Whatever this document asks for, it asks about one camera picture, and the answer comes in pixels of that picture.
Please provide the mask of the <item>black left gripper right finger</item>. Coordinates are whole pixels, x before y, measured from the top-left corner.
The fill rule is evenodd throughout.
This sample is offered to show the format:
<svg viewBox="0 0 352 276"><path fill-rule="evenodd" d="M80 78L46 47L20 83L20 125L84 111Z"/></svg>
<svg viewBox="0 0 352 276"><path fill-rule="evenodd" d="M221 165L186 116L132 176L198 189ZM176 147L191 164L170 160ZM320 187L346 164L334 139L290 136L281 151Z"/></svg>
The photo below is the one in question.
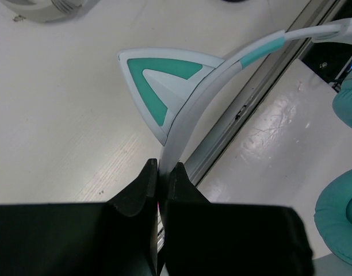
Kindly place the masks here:
<svg viewBox="0 0 352 276"><path fill-rule="evenodd" d="M290 207L209 202L178 163L164 197L170 275L312 275L304 224Z"/></svg>

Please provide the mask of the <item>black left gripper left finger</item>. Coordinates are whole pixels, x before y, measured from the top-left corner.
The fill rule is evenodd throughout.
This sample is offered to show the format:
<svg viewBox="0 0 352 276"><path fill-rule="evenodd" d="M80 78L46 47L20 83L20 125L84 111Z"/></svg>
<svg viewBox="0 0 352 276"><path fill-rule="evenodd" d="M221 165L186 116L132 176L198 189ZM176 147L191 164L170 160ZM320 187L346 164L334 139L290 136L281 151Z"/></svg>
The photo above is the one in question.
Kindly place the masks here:
<svg viewBox="0 0 352 276"><path fill-rule="evenodd" d="M0 205L0 275L156 275L158 165L106 202Z"/></svg>

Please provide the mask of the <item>teal white cat-ear headphones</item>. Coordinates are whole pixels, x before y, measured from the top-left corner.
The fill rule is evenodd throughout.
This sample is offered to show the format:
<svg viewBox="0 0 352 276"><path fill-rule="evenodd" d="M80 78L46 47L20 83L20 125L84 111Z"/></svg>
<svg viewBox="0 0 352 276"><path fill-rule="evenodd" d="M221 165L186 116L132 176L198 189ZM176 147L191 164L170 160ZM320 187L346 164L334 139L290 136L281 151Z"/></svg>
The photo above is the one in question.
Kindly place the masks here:
<svg viewBox="0 0 352 276"><path fill-rule="evenodd" d="M352 45L352 18L338 33L312 42ZM154 136L166 144L173 119L197 85L225 58L173 48L118 54L133 101ZM335 115L335 91L295 60L269 89L197 185L217 203L282 203L304 219L314 257L331 255L314 221L319 194L352 166L352 130Z"/></svg>

